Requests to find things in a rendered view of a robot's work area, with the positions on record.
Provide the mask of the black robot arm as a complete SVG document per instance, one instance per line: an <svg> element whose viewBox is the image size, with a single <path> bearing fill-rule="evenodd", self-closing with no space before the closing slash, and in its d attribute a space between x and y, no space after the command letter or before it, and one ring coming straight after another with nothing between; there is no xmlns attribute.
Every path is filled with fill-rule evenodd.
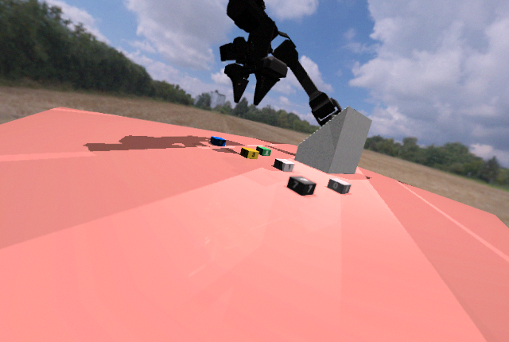
<svg viewBox="0 0 509 342"><path fill-rule="evenodd" d="M235 22L236 26L249 33L248 37L263 37L270 43L278 35L289 39L284 40L271 54L276 59L286 63L287 67L297 77L301 86L309 95L309 105L312 108L313 116L319 125L323 126L339 114L342 109L336 99L329 98L326 93L319 91L298 61L296 45L286 33L278 31L274 21L264 11L265 9L263 0L229 0L226 15ZM251 39L247 40L247 43L245 40L245 37L237 37L233 40L233 43L221 46L220 61L236 60L236 63L240 64L239 61L246 57L246 60L253 61L253 44ZM335 110L335 107L338 111ZM325 118L326 116L328 117Z"/></svg>

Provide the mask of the yellow block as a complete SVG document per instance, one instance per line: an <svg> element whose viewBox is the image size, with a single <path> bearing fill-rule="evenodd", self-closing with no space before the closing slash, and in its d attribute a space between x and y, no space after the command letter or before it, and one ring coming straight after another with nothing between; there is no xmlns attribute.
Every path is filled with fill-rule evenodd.
<svg viewBox="0 0 509 342"><path fill-rule="evenodd" d="M250 159L258 159L259 152L257 150L254 150L252 148L245 148L242 147L240 155L244 156L245 158Z"/></svg>

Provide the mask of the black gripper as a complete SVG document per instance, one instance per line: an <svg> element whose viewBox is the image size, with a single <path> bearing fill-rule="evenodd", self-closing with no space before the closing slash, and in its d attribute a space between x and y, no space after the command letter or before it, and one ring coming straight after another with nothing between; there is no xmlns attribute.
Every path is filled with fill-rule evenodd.
<svg viewBox="0 0 509 342"><path fill-rule="evenodd" d="M286 63L268 56L273 52L270 48L270 42L263 37L248 37L253 44L254 57L253 61L241 59L239 61L243 66L233 63L225 66L224 73L230 77L232 81L234 103L239 103L246 86L250 74L255 74L256 86L254 92L254 105L258 105L269 90L280 81L279 78L286 78L288 68Z"/></svg>

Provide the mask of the green block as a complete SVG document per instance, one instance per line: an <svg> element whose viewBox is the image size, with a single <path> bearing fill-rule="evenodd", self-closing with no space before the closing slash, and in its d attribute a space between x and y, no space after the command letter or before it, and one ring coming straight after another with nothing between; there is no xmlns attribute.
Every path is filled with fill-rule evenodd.
<svg viewBox="0 0 509 342"><path fill-rule="evenodd" d="M256 150L259 152L262 156L270 156L271 150L267 149L266 147L257 146Z"/></svg>

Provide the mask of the blue block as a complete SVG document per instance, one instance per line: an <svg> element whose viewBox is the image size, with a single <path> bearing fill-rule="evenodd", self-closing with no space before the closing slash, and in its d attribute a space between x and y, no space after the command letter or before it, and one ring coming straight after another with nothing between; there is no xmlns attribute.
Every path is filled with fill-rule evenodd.
<svg viewBox="0 0 509 342"><path fill-rule="evenodd" d="M226 140L220 137L211 136L210 143L214 146L225 146Z"/></svg>

